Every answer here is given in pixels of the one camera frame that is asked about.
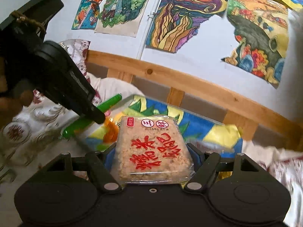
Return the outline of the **person left hand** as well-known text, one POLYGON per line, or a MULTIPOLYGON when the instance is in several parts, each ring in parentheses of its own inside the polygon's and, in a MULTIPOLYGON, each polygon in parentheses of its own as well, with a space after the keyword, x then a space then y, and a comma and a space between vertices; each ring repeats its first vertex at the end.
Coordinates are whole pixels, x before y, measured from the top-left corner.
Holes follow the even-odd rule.
POLYGON ((13 117, 21 112, 23 107, 28 107, 34 98, 33 91, 25 90, 18 97, 7 95, 7 81, 4 74, 4 60, 1 58, 1 128, 12 122, 13 117))

